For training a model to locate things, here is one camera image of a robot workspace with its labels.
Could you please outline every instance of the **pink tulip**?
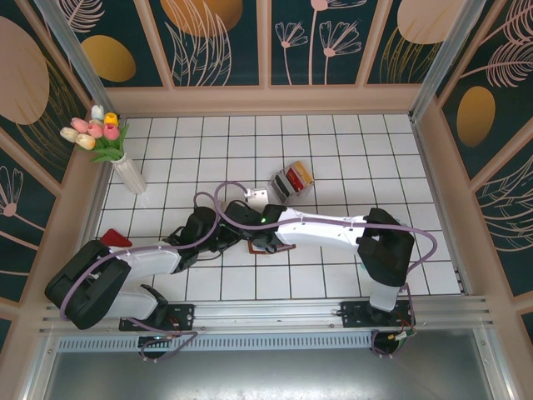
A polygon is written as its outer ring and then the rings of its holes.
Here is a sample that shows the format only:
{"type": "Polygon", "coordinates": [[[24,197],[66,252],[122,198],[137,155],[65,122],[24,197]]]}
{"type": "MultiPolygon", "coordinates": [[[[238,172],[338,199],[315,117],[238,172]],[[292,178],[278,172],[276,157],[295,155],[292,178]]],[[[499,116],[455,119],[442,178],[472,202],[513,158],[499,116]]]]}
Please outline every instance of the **pink tulip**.
{"type": "Polygon", "coordinates": [[[83,121],[81,118],[73,118],[70,122],[72,127],[80,133],[87,133],[89,122],[83,121]]]}
{"type": "Polygon", "coordinates": [[[106,123],[103,126],[103,136],[105,136],[109,140],[117,140],[120,136],[120,132],[118,131],[118,128],[112,123],[106,123]]]}
{"type": "Polygon", "coordinates": [[[87,127],[87,131],[89,132],[89,135],[91,135],[93,138],[98,139],[102,137],[102,127],[98,125],[97,123],[89,123],[89,126],[87,127]]]}

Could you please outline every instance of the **small box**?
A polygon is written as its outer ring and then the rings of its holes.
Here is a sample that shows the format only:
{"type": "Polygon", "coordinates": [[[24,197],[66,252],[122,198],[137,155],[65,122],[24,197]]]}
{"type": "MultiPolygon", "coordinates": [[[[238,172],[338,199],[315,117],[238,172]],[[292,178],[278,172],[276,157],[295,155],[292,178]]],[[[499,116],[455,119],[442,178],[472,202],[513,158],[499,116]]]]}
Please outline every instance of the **small box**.
{"type": "Polygon", "coordinates": [[[281,204],[288,204],[293,197],[306,196],[314,184],[312,175],[300,161],[272,175],[268,186],[281,204]]]}

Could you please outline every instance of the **white tile floor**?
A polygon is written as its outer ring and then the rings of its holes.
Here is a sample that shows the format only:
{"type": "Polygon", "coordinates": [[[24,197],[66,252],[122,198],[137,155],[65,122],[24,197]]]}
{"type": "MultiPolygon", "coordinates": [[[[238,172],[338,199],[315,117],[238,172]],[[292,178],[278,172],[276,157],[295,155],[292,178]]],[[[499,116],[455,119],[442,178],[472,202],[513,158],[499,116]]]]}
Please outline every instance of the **white tile floor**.
{"type": "MultiPolygon", "coordinates": [[[[426,173],[406,115],[296,115],[180,117],[128,120],[125,142],[148,189],[134,196],[112,176],[97,237],[109,228],[134,246],[153,244],[183,225],[197,191],[214,192],[219,182],[265,186],[271,175],[296,160],[312,171],[315,190],[293,207],[308,213],[345,216],[384,208],[403,223],[432,231],[436,254],[414,270],[411,291],[458,294],[426,173]]],[[[229,188],[226,200],[240,198],[229,188]]],[[[200,205],[211,206],[206,198],[200,205]]],[[[412,261],[430,248],[417,238],[412,261]]],[[[368,296],[371,279],[359,257],[331,248],[300,246],[255,256],[245,242],[221,258],[198,262],[183,273],[156,276],[153,286],[170,301],[368,296]]]]}

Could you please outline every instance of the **tulip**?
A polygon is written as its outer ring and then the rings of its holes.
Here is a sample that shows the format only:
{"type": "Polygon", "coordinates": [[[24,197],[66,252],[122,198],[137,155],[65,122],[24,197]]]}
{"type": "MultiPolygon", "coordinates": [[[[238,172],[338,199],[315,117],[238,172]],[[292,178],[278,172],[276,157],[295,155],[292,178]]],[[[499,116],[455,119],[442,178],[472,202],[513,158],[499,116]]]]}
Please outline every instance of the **tulip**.
{"type": "Polygon", "coordinates": [[[89,123],[87,131],[89,132],[89,135],[91,135],[95,139],[102,137],[103,129],[97,123],[89,123]]]}
{"type": "Polygon", "coordinates": [[[103,121],[104,113],[103,113],[103,107],[102,106],[92,106],[91,108],[91,119],[97,119],[99,121],[103,121]]]}
{"type": "Polygon", "coordinates": [[[91,121],[89,121],[89,123],[96,123],[100,128],[103,129],[103,122],[99,119],[92,119],[91,121]]]}
{"type": "Polygon", "coordinates": [[[90,135],[86,135],[85,133],[80,133],[77,135],[76,143],[86,150],[93,150],[97,145],[95,138],[90,135]]]}
{"type": "Polygon", "coordinates": [[[112,123],[116,127],[118,127],[118,117],[116,113],[114,112],[108,112],[106,114],[106,117],[103,119],[104,125],[107,125],[108,123],[112,123]]]}
{"type": "Polygon", "coordinates": [[[70,122],[72,127],[80,133],[87,133],[89,122],[83,121],[81,118],[73,118],[70,122]]]}
{"type": "Polygon", "coordinates": [[[59,131],[59,134],[63,139],[67,139],[70,143],[75,143],[79,132],[71,127],[64,127],[61,131],[59,131]]]}
{"type": "Polygon", "coordinates": [[[116,127],[112,123],[106,123],[103,126],[103,136],[105,136],[109,140],[117,140],[118,137],[120,136],[120,132],[118,131],[118,127],[116,127]]]}

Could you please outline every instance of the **white vase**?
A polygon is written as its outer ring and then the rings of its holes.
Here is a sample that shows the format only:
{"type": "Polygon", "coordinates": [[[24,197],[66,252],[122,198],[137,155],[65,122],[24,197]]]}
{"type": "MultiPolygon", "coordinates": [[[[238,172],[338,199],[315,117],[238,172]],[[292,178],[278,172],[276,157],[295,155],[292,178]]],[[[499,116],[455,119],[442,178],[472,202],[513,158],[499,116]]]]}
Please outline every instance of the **white vase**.
{"type": "Polygon", "coordinates": [[[147,190],[147,183],[144,182],[144,178],[141,176],[137,166],[126,153],[120,160],[111,161],[111,164],[113,164],[115,172],[126,185],[127,190],[134,194],[141,194],[147,190]]]}

